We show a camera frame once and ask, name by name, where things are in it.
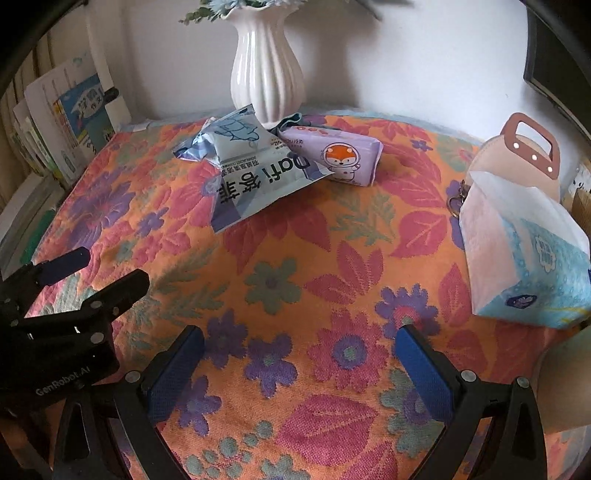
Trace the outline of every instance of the blue gripper pad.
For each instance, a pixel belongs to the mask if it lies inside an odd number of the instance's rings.
[[[433,420],[449,425],[454,411],[453,390],[425,349],[429,348],[431,354],[441,356],[443,354],[433,351],[426,342],[421,345],[420,340],[415,336],[407,327],[398,330],[395,343],[396,356],[406,369]]]
[[[42,264],[42,269],[37,277],[37,283],[41,287],[55,285],[60,280],[69,277],[78,270],[86,268],[90,263],[90,252],[79,247],[60,257],[54,258]]]
[[[204,353],[203,332],[194,325],[188,325],[171,347],[158,353],[146,367],[142,393],[152,425],[170,417]]]

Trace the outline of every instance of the floral tablecloth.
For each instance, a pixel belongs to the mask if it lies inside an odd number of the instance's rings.
[[[76,308],[131,270],[148,272],[149,293],[114,323],[119,377],[145,367],[184,325],[203,329],[206,357],[157,426],[192,478],[408,479],[441,424],[393,355],[401,325],[497,382],[531,375],[544,348],[567,335],[470,313],[446,199],[477,147],[387,119],[311,120],[384,142],[373,187],[320,181],[216,236],[215,170],[170,153],[200,124],[120,133],[35,255],[92,252],[87,268],[44,291],[35,314]],[[580,460],[586,435],[547,438],[550,478]],[[481,442],[479,433],[460,476]]]

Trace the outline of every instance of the book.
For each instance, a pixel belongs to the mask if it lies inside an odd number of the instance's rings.
[[[98,74],[61,95],[55,110],[66,117],[69,134],[91,160],[115,134],[105,109],[105,94]]]
[[[12,129],[12,142],[16,145],[18,151],[25,159],[29,167],[31,167],[33,173],[36,173],[41,177],[45,176],[45,174],[48,172],[48,169],[45,167],[45,165],[43,164],[41,159],[36,155],[36,153],[28,146],[28,142],[25,141],[24,133],[18,126],[17,121],[14,121],[14,123],[12,124]]]
[[[60,182],[62,186],[68,188],[69,182],[64,179],[60,169],[53,161],[53,157],[47,150],[45,143],[41,139],[33,120],[31,119],[31,112],[25,100],[21,100],[13,109],[14,116],[17,119],[18,126],[23,132],[23,140],[35,153],[35,156],[41,160],[45,167],[52,173],[52,175]]]
[[[60,96],[96,74],[90,53],[68,60],[30,83],[25,100],[31,119],[68,186],[77,182],[89,163],[66,129],[65,112],[56,112]]]

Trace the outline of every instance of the fox cartoon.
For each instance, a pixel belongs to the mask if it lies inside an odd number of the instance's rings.
[[[360,169],[359,153],[346,143],[333,143],[322,152],[322,160],[334,172],[333,179],[354,183],[355,171]]]

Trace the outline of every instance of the black clamp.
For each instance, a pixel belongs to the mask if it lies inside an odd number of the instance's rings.
[[[54,480],[130,480],[112,429],[119,420],[149,480],[190,480],[154,425],[167,419],[204,354],[202,331],[187,326],[143,373],[70,395],[56,443]]]
[[[445,428],[412,480],[452,480],[481,419],[491,423],[470,474],[472,480],[546,480],[544,432],[534,392],[524,377],[511,385],[458,371],[412,325],[396,336],[396,356],[432,418]]]

